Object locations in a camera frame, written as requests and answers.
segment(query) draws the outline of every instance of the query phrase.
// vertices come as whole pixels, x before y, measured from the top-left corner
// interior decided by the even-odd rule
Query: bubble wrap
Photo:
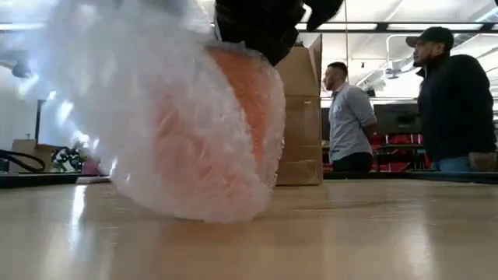
[[[199,32],[209,19],[178,1],[187,8],[60,2],[29,39],[45,90],[27,96],[57,93],[54,130],[85,142],[136,203],[183,219],[251,220],[275,185],[282,82],[260,54]]]

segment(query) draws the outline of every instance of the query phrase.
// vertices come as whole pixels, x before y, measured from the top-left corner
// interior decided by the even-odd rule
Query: black jacket
[[[424,147],[432,161],[494,152],[493,97],[479,62],[441,56],[417,73]]]

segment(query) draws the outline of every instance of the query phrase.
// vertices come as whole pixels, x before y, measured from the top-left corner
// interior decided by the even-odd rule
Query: table surface
[[[155,215],[110,184],[0,191],[0,279],[496,279],[498,188],[279,187],[249,224]]]

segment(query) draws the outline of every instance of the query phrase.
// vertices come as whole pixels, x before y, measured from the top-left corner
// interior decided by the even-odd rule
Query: button-up shirt
[[[330,160],[339,160],[357,152],[372,153],[363,128],[375,124],[374,109],[361,88],[344,83],[332,94],[330,121]]]

